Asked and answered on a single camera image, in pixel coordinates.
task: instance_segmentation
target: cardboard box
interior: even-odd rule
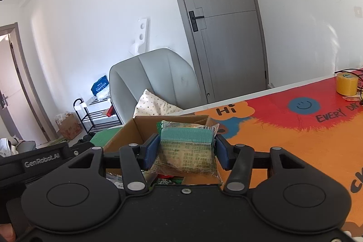
[[[201,125],[212,126],[215,123],[207,115],[191,116],[136,116],[131,119],[125,126],[114,135],[114,137],[103,148],[105,153],[116,152],[120,147],[136,143],[142,145],[150,136],[157,133],[157,123],[166,120],[171,122],[197,123]],[[121,174],[119,169],[109,169],[111,173]],[[186,185],[203,185],[220,183],[219,179],[214,176],[204,176],[199,174],[190,174],[185,177],[183,184]]]
[[[59,132],[67,140],[73,140],[82,132],[82,128],[79,126],[77,119],[71,113],[68,113],[61,121],[56,120],[56,123],[59,127]]]

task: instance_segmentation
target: blue smiley face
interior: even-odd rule
[[[314,99],[301,97],[291,100],[288,108],[297,114],[309,115],[318,112],[320,110],[320,104]]]

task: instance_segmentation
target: blue painted patch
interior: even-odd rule
[[[293,99],[289,102],[288,108],[297,114],[300,115],[309,115],[320,110],[320,104],[318,101],[307,98],[307,97],[300,97]]]
[[[228,140],[228,139],[234,137],[235,135],[237,135],[238,131],[240,130],[241,122],[247,121],[251,118],[252,117],[245,117],[245,118],[232,117],[227,120],[216,120],[216,121],[223,124],[228,129],[228,132],[223,134],[223,137],[226,140]]]

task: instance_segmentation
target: red painted area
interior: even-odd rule
[[[299,130],[328,128],[352,119],[363,110],[359,102],[344,100],[335,89],[335,78],[330,78],[284,92],[251,99],[247,102],[248,106],[255,109],[252,116],[265,123]],[[292,112],[287,105],[291,100],[299,97],[308,97],[318,101],[320,110],[309,115],[299,115]],[[336,116],[334,112],[344,115]]]

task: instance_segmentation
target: pillow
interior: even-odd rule
[[[148,90],[144,90],[139,102],[135,107],[134,116],[143,115],[168,115],[170,113],[182,111],[183,109],[168,104],[164,100],[158,98]]]

